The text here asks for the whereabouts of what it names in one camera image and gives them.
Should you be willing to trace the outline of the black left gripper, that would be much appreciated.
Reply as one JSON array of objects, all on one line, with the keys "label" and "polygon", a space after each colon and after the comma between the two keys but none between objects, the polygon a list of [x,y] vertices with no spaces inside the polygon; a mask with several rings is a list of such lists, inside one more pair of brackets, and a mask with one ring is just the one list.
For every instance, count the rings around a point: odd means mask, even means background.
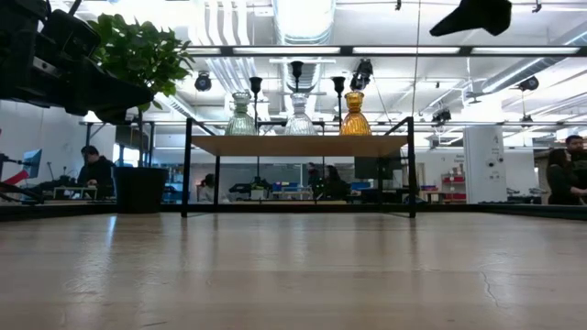
[{"label": "black left gripper", "polygon": [[25,0],[25,101],[125,123],[127,110],[150,103],[154,94],[101,69],[92,59],[99,43],[73,11],[52,10],[49,0]]}]

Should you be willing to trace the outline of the green glass candle holder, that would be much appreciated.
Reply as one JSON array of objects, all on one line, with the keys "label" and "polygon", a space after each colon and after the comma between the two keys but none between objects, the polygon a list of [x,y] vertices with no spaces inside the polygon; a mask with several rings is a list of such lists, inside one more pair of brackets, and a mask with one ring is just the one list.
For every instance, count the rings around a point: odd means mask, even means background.
[{"label": "green glass candle holder", "polygon": [[234,101],[233,115],[230,117],[226,136],[254,136],[256,127],[254,119],[249,115],[249,102],[251,95],[249,91],[236,92],[232,94]]}]

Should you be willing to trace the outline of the wooden shelf with black frame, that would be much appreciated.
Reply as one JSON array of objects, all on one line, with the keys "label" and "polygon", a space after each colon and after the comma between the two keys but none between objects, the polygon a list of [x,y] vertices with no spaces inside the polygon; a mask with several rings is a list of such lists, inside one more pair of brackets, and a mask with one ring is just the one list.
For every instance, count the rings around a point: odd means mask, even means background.
[{"label": "wooden shelf with black frame", "polygon": [[[197,122],[188,118],[185,122],[183,156],[183,193],[181,216],[190,212],[208,213],[391,213],[407,212],[414,218],[417,212],[415,195],[415,121],[408,116],[390,128],[382,136],[195,136],[193,126]],[[383,202],[382,184],[378,184],[376,204],[345,204],[335,201],[303,204],[245,203],[221,204],[213,195],[209,205],[189,204],[192,147],[198,147],[215,157],[215,178],[220,178],[220,160],[223,157],[370,157],[387,158],[401,147],[407,147],[408,204],[391,205]]]}]

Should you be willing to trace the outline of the black overhead frame beam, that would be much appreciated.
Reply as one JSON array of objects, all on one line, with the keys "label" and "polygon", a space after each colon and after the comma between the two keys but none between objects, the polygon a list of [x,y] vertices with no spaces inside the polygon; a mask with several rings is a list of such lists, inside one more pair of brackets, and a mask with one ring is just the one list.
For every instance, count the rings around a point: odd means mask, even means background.
[{"label": "black overhead frame beam", "polygon": [[587,58],[587,46],[187,46],[193,57]]}]

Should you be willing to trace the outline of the clear glass candle holder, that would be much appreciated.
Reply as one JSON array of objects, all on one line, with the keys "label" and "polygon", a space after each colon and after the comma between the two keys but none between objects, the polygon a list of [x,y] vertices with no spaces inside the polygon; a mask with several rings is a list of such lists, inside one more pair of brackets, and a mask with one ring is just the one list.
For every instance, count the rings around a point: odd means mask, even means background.
[{"label": "clear glass candle holder", "polygon": [[315,136],[316,129],[306,113],[307,97],[304,93],[291,95],[293,114],[288,117],[284,134],[287,136]]}]

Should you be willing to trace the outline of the person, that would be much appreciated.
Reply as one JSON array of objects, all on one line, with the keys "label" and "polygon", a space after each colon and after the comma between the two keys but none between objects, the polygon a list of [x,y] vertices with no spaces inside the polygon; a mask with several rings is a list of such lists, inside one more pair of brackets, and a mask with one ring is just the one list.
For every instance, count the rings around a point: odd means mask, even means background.
[{"label": "person", "polygon": [[328,200],[345,200],[349,194],[350,185],[342,180],[338,169],[333,165],[327,165],[323,181],[323,197]]},{"label": "person", "polygon": [[96,197],[105,199],[114,196],[112,169],[115,164],[101,155],[95,146],[88,145],[81,149],[84,165],[78,175],[77,183],[83,186],[94,186]]},{"label": "person", "polygon": [[208,173],[200,181],[198,187],[198,201],[200,203],[212,203],[215,200],[216,192],[216,177],[212,173]]},{"label": "person", "polygon": [[584,148],[583,137],[570,135],[565,139],[565,145],[573,171],[578,177],[587,178],[587,149]]},{"label": "person", "polygon": [[584,205],[582,197],[587,190],[579,187],[578,177],[572,170],[570,154],[562,148],[553,149],[548,154],[546,171],[551,205]]},{"label": "person", "polygon": [[309,162],[307,164],[307,172],[308,172],[307,185],[309,187],[311,187],[312,189],[315,189],[316,187],[318,187],[321,184],[322,175],[321,175],[320,171],[318,170],[317,166],[314,164],[314,162]]}]

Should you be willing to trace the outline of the black plant pot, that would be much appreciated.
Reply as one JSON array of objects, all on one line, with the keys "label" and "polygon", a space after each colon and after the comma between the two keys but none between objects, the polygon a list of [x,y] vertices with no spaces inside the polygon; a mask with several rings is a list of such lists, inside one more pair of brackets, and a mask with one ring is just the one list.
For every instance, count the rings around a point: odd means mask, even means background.
[{"label": "black plant pot", "polygon": [[114,167],[116,208],[121,214],[154,214],[161,209],[167,171],[159,168]]}]

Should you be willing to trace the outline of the tall black candlestick holder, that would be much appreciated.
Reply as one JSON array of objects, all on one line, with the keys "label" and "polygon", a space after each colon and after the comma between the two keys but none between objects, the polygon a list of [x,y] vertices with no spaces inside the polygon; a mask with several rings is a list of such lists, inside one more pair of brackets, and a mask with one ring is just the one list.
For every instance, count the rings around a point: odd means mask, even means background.
[{"label": "tall black candlestick holder", "polygon": [[290,63],[292,67],[292,76],[294,77],[294,91],[299,92],[299,79],[303,73],[304,63],[299,60],[292,61]]}]

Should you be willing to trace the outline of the green leafy plant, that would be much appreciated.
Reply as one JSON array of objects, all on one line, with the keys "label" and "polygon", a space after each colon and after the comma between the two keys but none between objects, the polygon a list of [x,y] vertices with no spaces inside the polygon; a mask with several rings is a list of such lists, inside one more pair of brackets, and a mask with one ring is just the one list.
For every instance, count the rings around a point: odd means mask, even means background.
[{"label": "green leafy plant", "polygon": [[176,83],[190,74],[194,58],[188,41],[176,38],[170,28],[151,22],[129,24],[119,15],[102,14],[89,26],[100,37],[93,59],[118,79],[146,88],[151,96],[174,95]]}]

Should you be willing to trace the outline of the black aluminium table frame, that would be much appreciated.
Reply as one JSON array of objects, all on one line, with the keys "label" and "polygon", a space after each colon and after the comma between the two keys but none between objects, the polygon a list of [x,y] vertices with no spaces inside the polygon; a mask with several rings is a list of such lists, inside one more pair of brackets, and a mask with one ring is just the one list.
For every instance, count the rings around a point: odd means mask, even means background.
[{"label": "black aluminium table frame", "polygon": [[[180,214],[407,214],[419,213],[488,213],[523,215],[587,221],[587,206],[536,205],[512,203],[479,204],[343,204],[343,203],[233,203],[233,204],[164,204],[163,213]],[[0,206],[0,222],[81,215],[117,214],[112,203],[69,203]]]}]

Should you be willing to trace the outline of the computer monitor on arm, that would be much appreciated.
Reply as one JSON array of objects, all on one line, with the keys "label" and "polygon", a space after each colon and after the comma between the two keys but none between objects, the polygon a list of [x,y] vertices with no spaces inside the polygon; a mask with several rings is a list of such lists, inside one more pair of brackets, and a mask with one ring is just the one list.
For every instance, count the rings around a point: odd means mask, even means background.
[{"label": "computer monitor on arm", "polygon": [[41,149],[26,151],[23,154],[23,170],[27,173],[29,179],[35,179],[38,177],[41,156]]}]

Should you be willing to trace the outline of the red storage rack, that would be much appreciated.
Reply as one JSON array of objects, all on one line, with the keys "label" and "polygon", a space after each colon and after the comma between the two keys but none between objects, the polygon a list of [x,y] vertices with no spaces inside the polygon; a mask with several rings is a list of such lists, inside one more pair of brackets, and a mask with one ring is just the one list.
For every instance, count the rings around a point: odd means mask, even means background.
[{"label": "red storage rack", "polygon": [[445,204],[465,204],[467,202],[465,176],[442,174],[441,192]]}]

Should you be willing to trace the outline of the amber glass candle holder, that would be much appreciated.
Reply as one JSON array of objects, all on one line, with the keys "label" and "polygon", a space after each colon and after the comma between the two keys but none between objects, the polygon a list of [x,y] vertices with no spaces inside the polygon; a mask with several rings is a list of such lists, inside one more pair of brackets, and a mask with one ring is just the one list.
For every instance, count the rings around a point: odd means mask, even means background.
[{"label": "amber glass candle holder", "polygon": [[370,136],[371,126],[367,118],[361,112],[364,94],[353,91],[345,94],[348,113],[342,121],[341,136]]}]

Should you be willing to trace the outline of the silver ventilation duct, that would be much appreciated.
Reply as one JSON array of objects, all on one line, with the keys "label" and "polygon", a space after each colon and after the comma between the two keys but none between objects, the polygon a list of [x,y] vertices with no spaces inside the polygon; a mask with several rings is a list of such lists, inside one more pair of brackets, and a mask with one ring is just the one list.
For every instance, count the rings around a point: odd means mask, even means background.
[{"label": "silver ventilation duct", "polygon": [[330,43],[336,0],[271,0],[271,5],[278,44]]}]

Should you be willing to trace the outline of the white pillar kiosk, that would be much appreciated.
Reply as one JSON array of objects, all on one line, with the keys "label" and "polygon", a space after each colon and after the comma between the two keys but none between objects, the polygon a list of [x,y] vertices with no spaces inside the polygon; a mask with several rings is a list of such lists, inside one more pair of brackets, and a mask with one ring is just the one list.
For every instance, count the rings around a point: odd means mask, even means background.
[{"label": "white pillar kiosk", "polygon": [[505,202],[507,186],[502,128],[467,126],[464,155],[467,203]]}]

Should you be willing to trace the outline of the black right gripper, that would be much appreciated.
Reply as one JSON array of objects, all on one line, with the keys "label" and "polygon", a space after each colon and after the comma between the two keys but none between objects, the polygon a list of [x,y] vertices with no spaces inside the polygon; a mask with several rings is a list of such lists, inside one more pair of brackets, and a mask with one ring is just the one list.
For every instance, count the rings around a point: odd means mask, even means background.
[{"label": "black right gripper", "polygon": [[511,24],[509,0],[460,0],[459,5],[430,30],[433,37],[483,28],[493,36],[505,32]]}]

